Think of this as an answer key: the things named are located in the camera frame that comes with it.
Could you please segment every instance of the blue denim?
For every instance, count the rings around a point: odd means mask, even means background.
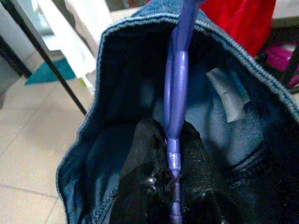
[[[163,123],[167,41],[180,4],[152,0],[103,33],[93,105],[57,170],[67,223],[108,222],[137,122]],[[299,110],[290,93],[202,11],[189,60],[186,120],[200,132],[245,223],[298,223]],[[206,77],[216,67],[238,75],[250,98],[246,119],[226,121]]]

